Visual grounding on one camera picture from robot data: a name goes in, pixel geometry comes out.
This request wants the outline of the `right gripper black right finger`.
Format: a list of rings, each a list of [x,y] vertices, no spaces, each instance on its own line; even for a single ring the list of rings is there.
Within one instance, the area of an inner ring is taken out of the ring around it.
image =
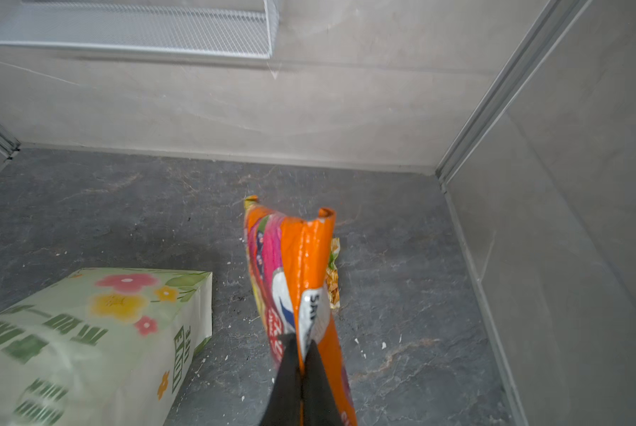
[[[343,426],[337,404],[332,395],[317,344],[312,342],[305,358],[302,379],[304,426]]]

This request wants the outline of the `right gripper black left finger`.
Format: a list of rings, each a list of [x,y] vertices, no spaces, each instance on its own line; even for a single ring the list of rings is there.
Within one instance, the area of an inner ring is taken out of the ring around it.
[[[301,374],[296,335],[282,335],[280,341],[284,355],[260,426],[300,425]]]

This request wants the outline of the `yellow green snack packet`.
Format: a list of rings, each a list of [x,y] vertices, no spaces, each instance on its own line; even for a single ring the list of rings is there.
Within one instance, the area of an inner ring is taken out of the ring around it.
[[[330,308],[333,310],[339,309],[340,307],[339,272],[336,266],[340,249],[341,246],[339,238],[333,238],[330,244],[330,257],[328,267],[326,269],[326,284],[329,293]]]

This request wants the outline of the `orange pink Fox's candy packet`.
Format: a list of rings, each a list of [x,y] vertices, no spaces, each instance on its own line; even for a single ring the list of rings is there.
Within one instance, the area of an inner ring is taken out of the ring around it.
[[[280,337],[295,334],[297,339],[300,425],[305,358],[312,342],[317,344],[343,424],[358,422],[326,284],[335,222],[331,209],[321,209],[317,218],[303,220],[262,205],[256,196],[245,199],[243,239],[248,270],[277,370],[284,355]]]

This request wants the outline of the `floral paper gift bag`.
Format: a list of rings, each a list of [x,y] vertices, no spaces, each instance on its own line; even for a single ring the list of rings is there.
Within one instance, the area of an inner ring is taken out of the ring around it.
[[[213,333],[213,275],[87,268],[0,312],[0,425],[161,425]]]

